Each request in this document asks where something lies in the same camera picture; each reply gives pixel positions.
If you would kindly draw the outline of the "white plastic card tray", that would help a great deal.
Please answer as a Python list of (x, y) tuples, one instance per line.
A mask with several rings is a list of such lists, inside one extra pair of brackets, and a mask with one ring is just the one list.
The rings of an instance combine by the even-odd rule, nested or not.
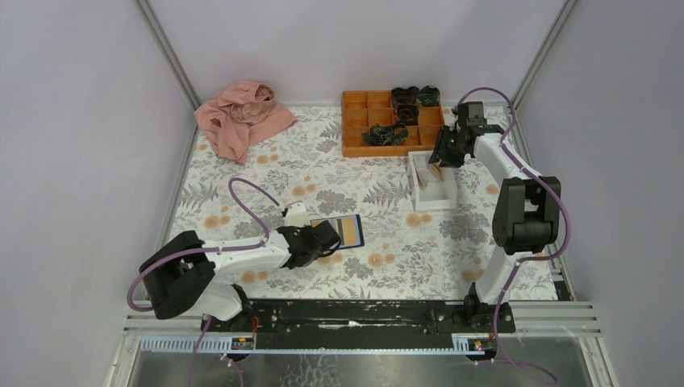
[(457, 205), (453, 170), (439, 167), (444, 180), (437, 181), (428, 170), (431, 154), (431, 151), (417, 151), (407, 156), (407, 184), (416, 212), (451, 210)]

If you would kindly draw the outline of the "black blue card holder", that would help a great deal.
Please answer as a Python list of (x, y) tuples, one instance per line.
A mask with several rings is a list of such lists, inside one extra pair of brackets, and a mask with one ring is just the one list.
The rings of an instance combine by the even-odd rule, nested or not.
[(359, 214), (343, 215), (335, 218), (318, 218), (311, 220), (311, 225), (317, 226), (322, 222), (328, 222), (340, 237), (340, 250), (360, 248), (365, 246), (365, 237), (361, 216)]

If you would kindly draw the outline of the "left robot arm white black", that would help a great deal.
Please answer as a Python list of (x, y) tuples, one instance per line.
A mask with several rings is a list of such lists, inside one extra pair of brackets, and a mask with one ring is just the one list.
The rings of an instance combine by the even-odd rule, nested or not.
[(183, 231), (139, 268), (131, 284), (142, 284), (159, 320), (184, 314), (207, 314), (230, 331), (241, 331), (250, 320), (249, 300), (238, 285), (223, 277), (247, 270), (303, 268), (330, 256), (341, 239), (328, 222), (316, 226), (283, 226), (262, 237), (230, 242), (204, 241), (195, 231)]

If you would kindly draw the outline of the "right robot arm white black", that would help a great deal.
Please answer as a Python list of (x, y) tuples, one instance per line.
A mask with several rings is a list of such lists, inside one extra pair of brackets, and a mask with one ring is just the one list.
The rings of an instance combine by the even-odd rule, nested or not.
[(561, 184), (541, 176), (509, 147), (504, 129), (487, 122), (482, 102), (461, 102), (453, 114), (456, 121), (440, 130), (431, 163), (456, 169), (470, 157), (486, 167), (499, 187), (491, 221), (496, 248), (457, 313), (467, 328), (482, 332), (503, 308), (524, 260), (556, 241)]

